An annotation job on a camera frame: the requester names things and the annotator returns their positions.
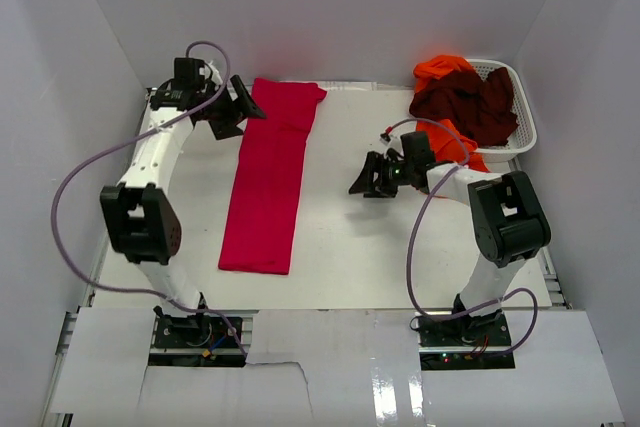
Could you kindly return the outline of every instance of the white table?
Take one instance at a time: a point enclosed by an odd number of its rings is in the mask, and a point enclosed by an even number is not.
[[[169,199],[182,223],[175,261],[187,269],[212,308],[411,308],[405,286],[409,233],[424,195],[405,187],[396,199],[347,195],[378,136],[406,117],[410,91],[331,91],[319,105],[309,136],[288,276],[223,272],[218,259],[241,138],[216,142],[198,124],[178,159]],[[448,308],[464,287],[478,256],[468,207],[435,199],[414,254],[414,286],[423,306]],[[103,283],[148,287],[144,275],[109,248]],[[518,273],[512,288],[528,287],[550,306],[538,259]],[[154,306],[151,296],[97,292],[95,306]],[[508,307],[529,307],[516,296]]]

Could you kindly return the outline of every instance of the white wall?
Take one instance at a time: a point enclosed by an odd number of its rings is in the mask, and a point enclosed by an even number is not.
[[[193,39],[228,47],[236,71],[407,82],[442,52],[511,61],[544,0],[98,0],[143,84]]]
[[[38,422],[65,311],[82,292],[53,246],[53,193],[78,161],[133,133],[143,91],[95,0],[0,0],[0,18],[0,425],[24,427]],[[103,230],[100,187],[122,165],[103,161],[63,203],[85,271]]]
[[[538,128],[523,158],[569,300],[640,425],[640,0],[548,0],[520,50]]]

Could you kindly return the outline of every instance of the white plastic basket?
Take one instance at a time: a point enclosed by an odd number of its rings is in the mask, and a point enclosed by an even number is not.
[[[518,116],[518,128],[509,136],[507,145],[500,147],[483,147],[476,150],[482,154],[485,162],[507,162],[516,155],[530,150],[538,140],[536,127],[533,124],[531,109],[524,95],[524,89],[515,70],[495,60],[467,59],[478,75],[485,80],[490,72],[506,67],[513,84],[513,107],[511,111]]]

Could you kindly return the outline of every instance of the purple cable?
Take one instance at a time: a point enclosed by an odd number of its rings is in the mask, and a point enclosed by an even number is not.
[[[171,125],[180,122],[181,120],[191,116],[192,114],[195,114],[196,112],[199,112],[202,109],[205,109],[207,106],[209,106],[213,102],[215,102],[218,99],[218,97],[220,97],[220,95],[222,95],[222,92],[226,88],[227,82],[229,82],[229,78],[231,77],[231,63],[229,61],[229,56],[222,49],[222,47],[220,47],[219,45],[217,45],[217,44],[215,44],[213,42],[209,42],[208,40],[198,40],[196,42],[193,42],[192,44],[190,44],[187,47],[187,51],[186,51],[186,54],[185,54],[186,57],[189,57],[189,54],[191,53],[191,50],[194,47],[198,46],[198,45],[208,45],[210,47],[213,47],[214,49],[218,50],[220,52],[220,54],[222,54],[222,56],[224,57],[224,60],[225,60],[226,66],[227,66],[227,71],[225,72],[224,79],[222,81],[222,85],[220,86],[218,91],[210,99],[204,101],[203,103],[201,103],[200,105],[194,107],[191,110],[187,110],[183,114],[180,114],[178,117],[175,117],[174,119],[171,119],[171,120],[165,122],[164,124],[157,126],[155,129],[148,130],[147,132],[144,132],[144,133],[142,133],[140,135],[137,135],[137,136],[135,136],[135,137],[133,137],[133,138],[131,138],[129,140],[125,140],[124,142],[121,142],[121,143],[119,143],[117,145],[114,145],[113,147],[109,147],[108,149],[105,149],[102,152],[98,152],[94,156],[89,157],[87,160],[85,160],[85,161],[81,162],[80,164],[78,164],[71,172],[69,172],[69,174],[60,183],[60,186],[58,187],[58,190],[56,191],[55,195],[53,196],[53,202],[51,203],[51,217],[50,217],[50,220],[51,220],[51,233],[53,234],[53,240],[54,240],[54,242],[56,244],[56,247],[58,248],[58,251],[60,252],[60,255],[62,256],[62,259],[67,264],[69,269],[71,269],[71,272],[73,272],[75,274],[75,276],[78,277],[80,280],[82,280],[84,283],[89,284],[94,289],[106,290],[107,292],[118,292],[118,293],[121,293],[121,294],[149,294],[149,295],[155,295],[156,297],[159,297],[162,300],[165,300],[165,301],[169,302],[176,309],[181,310],[183,312],[187,312],[189,314],[213,314],[213,315],[217,315],[218,317],[220,317],[222,319],[222,321],[230,329],[230,331],[233,332],[233,338],[235,339],[236,343],[238,344],[238,348],[240,349],[240,352],[242,352],[242,355],[246,358],[247,357],[247,352],[245,351],[244,347],[242,346],[242,343],[240,342],[240,339],[238,338],[238,334],[236,333],[235,328],[233,327],[231,322],[229,322],[229,319],[222,312],[219,312],[219,311],[213,310],[213,309],[191,309],[191,308],[189,308],[187,306],[184,306],[184,305],[180,304],[179,302],[176,302],[173,299],[169,299],[166,294],[164,294],[162,292],[159,292],[157,290],[153,290],[153,289],[135,289],[135,288],[114,287],[112,285],[105,285],[105,284],[101,284],[101,283],[99,283],[99,282],[97,282],[95,280],[92,280],[89,276],[85,275],[84,272],[82,272],[82,270],[80,270],[80,268],[76,265],[76,263],[73,261],[73,259],[69,255],[69,252],[67,251],[66,247],[64,246],[64,243],[62,242],[62,237],[60,236],[60,229],[59,229],[59,226],[58,226],[58,208],[60,206],[60,198],[62,197],[62,194],[64,193],[64,190],[67,188],[67,186],[69,185],[71,180],[73,180],[73,178],[76,175],[78,175],[83,169],[85,169],[89,165],[93,164],[97,160],[100,160],[103,157],[106,157],[107,155],[113,154],[114,152],[122,150],[125,147],[128,147],[130,145],[135,145],[137,142],[139,142],[139,141],[141,141],[143,139],[146,139],[148,137],[151,137],[152,135],[157,134],[160,130],[165,129],[166,127],[170,127]]]
[[[440,122],[436,122],[436,121],[431,120],[431,119],[424,119],[424,118],[403,119],[400,122],[397,122],[397,123],[393,124],[391,127],[389,127],[389,129],[387,130],[387,133],[393,131],[396,127],[399,127],[402,124],[406,124],[408,122],[417,122],[417,121],[426,122],[426,123],[432,124],[432,125],[437,125],[441,129],[443,129],[446,132],[448,132],[449,135],[451,135],[454,138],[454,140],[462,147],[462,150],[465,153],[465,158],[460,164],[454,165],[453,168],[449,172],[447,172],[444,175],[444,177],[442,177],[442,179],[440,179],[440,181],[433,187],[433,189],[431,189],[431,191],[427,195],[427,198],[425,199],[424,203],[422,204],[422,207],[420,208],[420,212],[418,212],[418,217],[416,217],[415,223],[413,224],[413,230],[411,231],[411,236],[409,237],[409,246],[408,246],[408,249],[407,249],[407,264],[406,264],[407,292],[409,293],[409,298],[411,299],[411,303],[413,304],[413,307],[422,316],[428,318],[429,320],[431,320],[433,322],[445,322],[447,320],[459,319],[461,317],[464,317],[465,315],[471,314],[473,312],[477,312],[478,310],[482,310],[485,307],[489,307],[491,305],[499,304],[500,302],[503,302],[505,300],[509,300],[511,297],[513,297],[514,295],[516,295],[516,294],[518,294],[520,292],[523,292],[523,293],[529,295],[531,297],[532,302],[533,302],[533,315],[531,317],[531,324],[529,325],[529,328],[527,329],[527,332],[525,332],[525,334],[522,337],[522,339],[520,339],[517,343],[515,343],[514,345],[512,345],[508,349],[505,349],[505,350],[500,351],[500,352],[492,352],[491,354],[487,354],[487,355],[500,356],[500,355],[510,354],[514,350],[516,350],[518,347],[520,347],[522,344],[524,344],[527,341],[527,339],[529,339],[529,337],[531,336],[531,333],[533,332],[533,329],[535,328],[536,321],[538,320],[538,299],[536,298],[535,294],[530,289],[527,289],[526,287],[518,287],[517,289],[512,290],[508,294],[505,294],[504,297],[502,297],[500,299],[487,300],[486,302],[483,302],[483,303],[481,303],[479,305],[476,305],[475,307],[471,307],[471,308],[469,308],[467,310],[463,310],[462,312],[457,312],[455,314],[449,314],[449,315],[437,315],[437,316],[429,315],[429,313],[427,313],[427,311],[425,311],[422,307],[420,307],[420,304],[418,303],[418,300],[416,299],[415,293],[413,291],[413,282],[412,282],[412,272],[411,272],[411,270],[412,270],[412,265],[413,265],[413,248],[414,248],[414,245],[415,245],[415,242],[416,242],[416,237],[418,235],[418,229],[420,228],[420,223],[422,222],[422,218],[424,217],[424,214],[427,211],[427,207],[429,207],[429,204],[431,203],[433,198],[436,196],[436,193],[438,192],[438,190],[440,190],[440,188],[444,185],[444,183],[447,180],[449,180],[449,178],[453,174],[455,174],[464,165],[466,165],[469,162],[470,158],[471,158],[471,155],[470,155],[469,151],[467,150],[467,147],[462,142],[462,139],[460,139],[460,137],[454,131],[452,131],[451,129],[449,129],[445,125],[442,125]]]

